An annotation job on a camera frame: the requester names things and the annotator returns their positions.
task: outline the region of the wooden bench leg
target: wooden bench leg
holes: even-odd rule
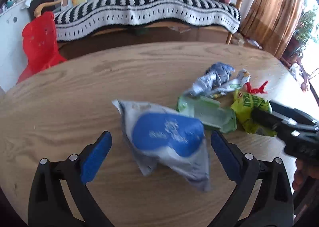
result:
[[[228,33],[226,44],[229,44],[231,39],[232,39],[232,34]]]

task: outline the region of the green container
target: green container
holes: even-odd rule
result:
[[[180,114],[202,121],[208,130],[219,130],[228,133],[237,129],[236,115],[231,108],[221,108],[220,102],[204,96],[193,99],[181,96],[177,110]]]

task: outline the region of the human hand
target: human hand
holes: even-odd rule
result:
[[[294,174],[292,188],[298,191],[307,176],[313,179],[319,179],[319,166],[308,166],[302,160],[296,160],[297,170]]]

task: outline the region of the blue printed logo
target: blue printed logo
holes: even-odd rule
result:
[[[178,114],[147,113],[133,129],[133,144],[139,150],[171,147],[182,156],[192,155],[204,137],[204,126],[195,118]]]

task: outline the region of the black and white sofa cover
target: black and white sofa cover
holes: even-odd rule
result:
[[[88,0],[55,13],[58,41],[83,38],[100,29],[145,26],[159,21],[191,26],[223,26],[235,33],[240,12],[214,0]]]

